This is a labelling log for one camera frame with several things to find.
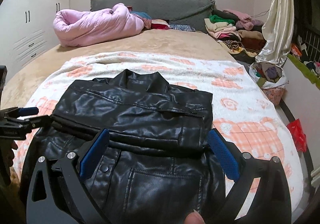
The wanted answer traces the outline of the person's left hand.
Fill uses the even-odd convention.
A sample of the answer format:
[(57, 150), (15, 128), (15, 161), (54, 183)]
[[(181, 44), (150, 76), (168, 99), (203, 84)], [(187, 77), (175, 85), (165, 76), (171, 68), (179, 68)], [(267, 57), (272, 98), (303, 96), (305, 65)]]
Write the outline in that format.
[(15, 158), (14, 150), (18, 146), (13, 139), (1, 139), (1, 178), (5, 186), (11, 184), (10, 167), (13, 166)]

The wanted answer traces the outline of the person's right hand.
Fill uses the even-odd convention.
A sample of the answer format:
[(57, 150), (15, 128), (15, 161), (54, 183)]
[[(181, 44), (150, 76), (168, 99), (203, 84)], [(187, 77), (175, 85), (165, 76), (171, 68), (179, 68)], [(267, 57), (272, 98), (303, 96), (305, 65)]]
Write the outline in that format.
[(193, 210), (193, 212), (185, 218), (184, 224), (205, 224), (205, 221), (198, 211)]

